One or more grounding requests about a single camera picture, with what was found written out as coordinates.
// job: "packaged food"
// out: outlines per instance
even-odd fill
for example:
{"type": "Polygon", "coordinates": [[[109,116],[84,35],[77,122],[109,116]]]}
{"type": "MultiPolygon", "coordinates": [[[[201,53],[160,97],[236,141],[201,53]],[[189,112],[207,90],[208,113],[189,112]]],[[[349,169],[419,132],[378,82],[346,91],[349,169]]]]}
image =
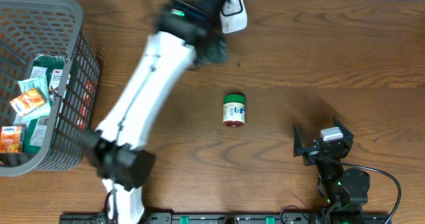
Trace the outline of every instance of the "packaged food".
{"type": "Polygon", "coordinates": [[[42,96],[42,99],[44,100],[44,105],[39,107],[37,110],[34,110],[30,114],[23,116],[23,120],[32,120],[40,116],[49,115],[50,102],[47,102],[49,100],[49,95],[48,95],[48,86],[47,86],[46,76],[44,75],[44,76],[30,78],[27,80],[18,81],[18,83],[22,93],[25,93],[32,88],[35,88],[37,92],[42,96]]]}
{"type": "Polygon", "coordinates": [[[223,103],[223,124],[231,128],[245,125],[245,96],[229,94],[223,103]]]}
{"type": "Polygon", "coordinates": [[[58,95],[58,87],[64,65],[65,58],[61,56],[37,55],[34,58],[30,78],[44,75],[47,77],[51,105],[54,105],[54,97],[58,95]]]}
{"type": "Polygon", "coordinates": [[[13,125],[27,127],[23,151],[25,153],[37,153],[44,142],[48,124],[48,116],[41,116],[33,120],[23,121],[19,116],[15,118],[13,125]]]}
{"type": "Polygon", "coordinates": [[[10,101],[10,104],[19,116],[24,117],[37,108],[44,106],[46,101],[35,88],[32,88],[10,101]]]}
{"type": "Polygon", "coordinates": [[[1,127],[0,153],[21,153],[25,137],[25,128],[22,126],[1,127]]]}

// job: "wood grain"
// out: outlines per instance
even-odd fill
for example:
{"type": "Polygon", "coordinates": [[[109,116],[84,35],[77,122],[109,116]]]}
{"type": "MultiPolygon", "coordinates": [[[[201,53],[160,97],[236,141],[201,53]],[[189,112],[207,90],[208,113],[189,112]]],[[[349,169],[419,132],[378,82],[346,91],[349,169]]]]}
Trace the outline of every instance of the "wood grain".
{"type": "MultiPolygon", "coordinates": [[[[95,126],[124,89],[146,42],[149,10],[164,0],[77,0],[102,60],[95,126]]],[[[425,222],[425,2],[246,0],[248,28],[228,36],[227,64],[187,71],[147,149],[157,162],[148,207],[176,212],[318,210],[317,170],[292,157],[292,124],[305,144],[336,115],[355,135],[346,158],[389,171],[403,188],[393,223],[425,222]],[[242,91],[247,123],[221,124],[223,96],[242,91]]],[[[371,175],[366,211],[388,213],[395,185],[371,175]]],[[[57,223],[98,212],[105,191],[86,161],[61,172],[0,177],[0,223],[57,223]]]]}

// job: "green led light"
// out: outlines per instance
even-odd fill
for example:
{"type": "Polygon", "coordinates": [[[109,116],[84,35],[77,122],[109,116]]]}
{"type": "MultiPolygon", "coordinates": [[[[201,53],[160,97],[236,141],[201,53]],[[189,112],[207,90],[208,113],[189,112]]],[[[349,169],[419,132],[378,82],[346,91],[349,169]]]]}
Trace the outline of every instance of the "green led light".
{"type": "Polygon", "coordinates": [[[184,12],[182,12],[182,11],[179,11],[179,10],[176,10],[176,9],[172,9],[171,10],[171,14],[173,14],[173,15],[178,15],[178,16],[185,16],[185,13],[184,12]]]}
{"type": "Polygon", "coordinates": [[[266,224],[274,224],[274,217],[266,217],[266,224]]]}
{"type": "Polygon", "coordinates": [[[180,224],[189,224],[188,217],[180,217],[180,224]]]}

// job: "white power strip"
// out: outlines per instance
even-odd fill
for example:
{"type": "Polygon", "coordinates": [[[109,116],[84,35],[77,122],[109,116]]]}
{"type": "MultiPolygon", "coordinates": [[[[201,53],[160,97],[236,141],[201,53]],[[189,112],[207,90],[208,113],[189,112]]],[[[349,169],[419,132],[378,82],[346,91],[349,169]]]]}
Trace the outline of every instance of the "white power strip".
{"type": "Polygon", "coordinates": [[[226,1],[220,12],[220,19],[223,34],[229,34],[245,29],[248,25],[248,15],[246,14],[244,1],[226,1]]]}

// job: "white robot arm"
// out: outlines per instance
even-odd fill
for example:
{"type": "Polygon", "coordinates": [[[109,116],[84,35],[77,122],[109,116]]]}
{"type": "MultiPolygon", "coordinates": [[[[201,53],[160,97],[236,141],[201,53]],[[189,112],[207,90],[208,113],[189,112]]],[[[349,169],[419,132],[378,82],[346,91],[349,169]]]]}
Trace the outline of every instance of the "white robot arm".
{"type": "Polygon", "coordinates": [[[112,223],[136,224],[141,219],[142,185],[155,161],[143,150],[150,129],[173,85],[193,64],[197,48],[211,37],[226,0],[198,0],[192,5],[172,1],[116,105],[85,136],[88,160],[108,191],[112,223]]]}
{"type": "MultiPolygon", "coordinates": [[[[116,105],[100,122],[96,131],[102,139],[131,150],[146,145],[153,121],[169,91],[181,74],[193,63],[195,48],[170,33],[158,32],[148,38],[145,52],[116,105]]],[[[118,223],[137,223],[144,213],[142,187],[126,191],[111,179],[104,179],[107,192],[116,191],[118,223]]],[[[109,198],[108,217],[114,216],[114,198],[109,198]]]]}

